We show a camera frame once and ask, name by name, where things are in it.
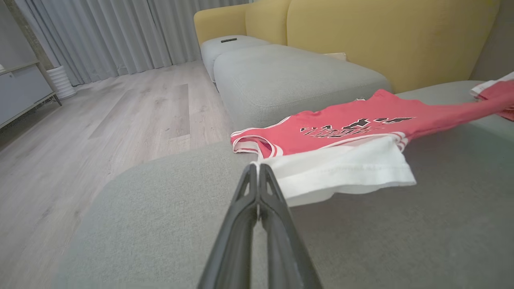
sofa seat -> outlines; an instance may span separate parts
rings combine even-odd
[[[474,102],[476,100],[469,94],[469,91],[482,82],[476,80],[450,82],[401,93],[398,96],[403,99],[417,99],[428,105]],[[490,115],[470,124],[514,142],[514,122],[508,119],[498,115]]]
[[[214,74],[236,130],[267,127],[301,111],[391,90],[378,72],[276,44],[223,53],[214,63]]]
[[[222,40],[231,38],[237,38],[237,40],[222,43]],[[200,48],[201,58],[204,61],[205,68],[207,69],[207,73],[211,77],[212,82],[216,82],[214,77],[214,62],[218,56],[228,51],[268,44],[270,43],[267,41],[245,35],[223,36],[203,42]]]
[[[467,98],[473,85],[399,96],[437,104]],[[416,186],[291,208],[325,288],[514,287],[512,142],[476,124],[407,146]],[[84,216],[55,287],[195,288],[241,172],[255,159],[233,154],[226,141],[122,173]],[[252,265],[252,288],[268,288],[260,225]]]

clothing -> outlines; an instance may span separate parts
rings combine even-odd
[[[471,94],[475,96],[475,98],[479,100],[488,100],[495,97],[498,97],[501,94],[514,94],[514,73],[511,73],[505,77],[502,77],[503,80],[498,81],[488,81],[482,84],[475,86],[471,90]],[[498,86],[498,83],[506,82],[501,86]],[[510,106],[505,110],[497,113],[497,115],[506,118],[510,121],[514,121],[514,106]]]
[[[514,80],[514,72],[511,72],[511,73],[505,75],[504,77],[502,77],[502,78],[500,78],[498,80],[489,80],[489,81],[486,81],[484,83],[481,83],[481,84],[473,87],[469,93],[472,96],[477,97],[484,90],[490,88],[491,86],[497,84],[498,82],[500,82],[500,81],[509,81],[509,80]]]
[[[270,127],[234,132],[234,153],[251,152],[274,170],[290,206],[323,201],[334,192],[367,193],[415,184],[401,152],[407,143],[501,111],[511,94],[492,88],[490,100],[426,105],[377,91],[369,100],[301,112]]]

red fabric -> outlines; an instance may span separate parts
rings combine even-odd
[[[369,100],[304,111],[264,129],[231,136],[234,152],[259,152],[263,158],[289,155],[353,141],[390,135],[403,149],[409,140],[453,128],[514,105],[514,82],[500,82],[485,92],[487,101],[459,105],[426,105],[384,90]]]
[[[477,98],[481,100],[488,100],[500,97],[503,94],[514,94],[514,81],[510,80],[498,82],[480,93]],[[497,114],[510,121],[514,121],[514,106],[508,107],[504,111]]]

white planter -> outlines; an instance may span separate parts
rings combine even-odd
[[[75,88],[71,85],[68,79],[68,75],[66,75],[64,67],[59,66],[57,68],[47,70],[46,72],[48,72],[50,79],[57,87],[57,97],[59,99],[66,99],[77,94]]]

sofa armrest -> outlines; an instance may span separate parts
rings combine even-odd
[[[194,25],[198,44],[227,35],[246,35],[245,14],[250,4],[241,4],[198,11]]]

